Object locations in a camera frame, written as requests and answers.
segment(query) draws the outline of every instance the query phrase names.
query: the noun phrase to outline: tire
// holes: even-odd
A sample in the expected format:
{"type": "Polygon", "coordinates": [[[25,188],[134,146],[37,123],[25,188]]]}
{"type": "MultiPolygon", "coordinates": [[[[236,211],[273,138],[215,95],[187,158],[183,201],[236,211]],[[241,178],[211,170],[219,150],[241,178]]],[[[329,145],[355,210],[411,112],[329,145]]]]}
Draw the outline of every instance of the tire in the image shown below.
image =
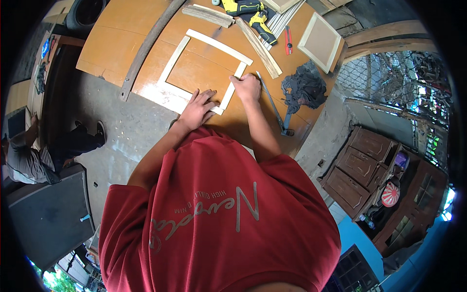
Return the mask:
{"type": "Polygon", "coordinates": [[[76,0],[65,19],[67,29],[86,38],[109,1],[76,0]]]}

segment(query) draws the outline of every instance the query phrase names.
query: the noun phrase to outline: dark pants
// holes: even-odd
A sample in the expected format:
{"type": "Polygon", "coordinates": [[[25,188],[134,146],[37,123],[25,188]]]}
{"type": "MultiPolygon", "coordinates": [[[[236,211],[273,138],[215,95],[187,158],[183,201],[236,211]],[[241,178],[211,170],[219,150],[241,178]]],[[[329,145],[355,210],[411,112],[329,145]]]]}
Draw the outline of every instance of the dark pants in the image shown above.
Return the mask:
{"type": "Polygon", "coordinates": [[[88,134],[87,128],[80,125],[71,132],[61,135],[47,147],[55,166],[55,172],[60,172],[63,164],[68,159],[102,147],[104,143],[105,138],[103,135],[96,134],[93,136],[88,134]]]}

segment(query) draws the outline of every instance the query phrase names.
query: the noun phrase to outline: hand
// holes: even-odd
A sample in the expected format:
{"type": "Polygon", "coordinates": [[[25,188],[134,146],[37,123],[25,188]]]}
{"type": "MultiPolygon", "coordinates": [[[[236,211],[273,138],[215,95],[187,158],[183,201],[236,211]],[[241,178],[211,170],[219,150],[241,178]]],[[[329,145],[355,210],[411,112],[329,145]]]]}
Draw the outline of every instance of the hand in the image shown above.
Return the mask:
{"type": "Polygon", "coordinates": [[[235,76],[230,76],[229,79],[235,87],[235,91],[244,107],[258,103],[261,94],[261,85],[255,75],[248,73],[240,77],[240,79],[237,79],[235,76]]]}
{"type": "Polygon", "coordinates": [[[37,118],[37,114],[34,113],[34,115],[31,118],[31,125],[34,125],[35,123],[37,123],[38,120],[39,119],[37,118]]]}
{"type": "Polygon", "coordinates": [[[206,103],[208,99],[217,93],[217,91],[211,91],[208,89],[201,94],[198,93],[199,89],[193,93],[191,100],[188,102],[188,105],[177,121],[177,123],[183,124],[190,131],[197,129],[209,118],[214,116],[216,113],[210,112],[209,110],[213,107],[219,106],[218,103],[213,101],[206,103]]]}

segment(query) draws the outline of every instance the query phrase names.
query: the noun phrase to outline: red t-shirt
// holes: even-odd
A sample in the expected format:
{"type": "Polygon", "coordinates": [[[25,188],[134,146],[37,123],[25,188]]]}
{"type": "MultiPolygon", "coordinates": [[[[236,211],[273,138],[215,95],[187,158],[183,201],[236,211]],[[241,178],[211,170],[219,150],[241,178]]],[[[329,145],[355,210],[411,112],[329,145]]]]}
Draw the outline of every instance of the red t-shirt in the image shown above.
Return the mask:
{"type": "Polygon", "coordinates": [[[334,219],[289,156],[257,163],[236,141],[191,132],[151,192],[109,188],[99,237],[113,291],[243,291],[286,282],[321,291],[340,256],[334,219]]]}

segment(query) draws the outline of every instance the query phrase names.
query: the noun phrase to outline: red box cutter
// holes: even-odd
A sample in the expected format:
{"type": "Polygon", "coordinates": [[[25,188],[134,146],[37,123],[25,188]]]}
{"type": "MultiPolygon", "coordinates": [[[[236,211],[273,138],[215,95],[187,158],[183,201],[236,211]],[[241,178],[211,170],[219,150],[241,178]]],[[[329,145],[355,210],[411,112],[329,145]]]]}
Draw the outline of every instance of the red box cutter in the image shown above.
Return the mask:
{"type": "Polygon", "coordinates": [[[290,27],[285,26],[285,53],[290,55],[293,52],[292,48],[292,34],[290,33],[290,27]]]}

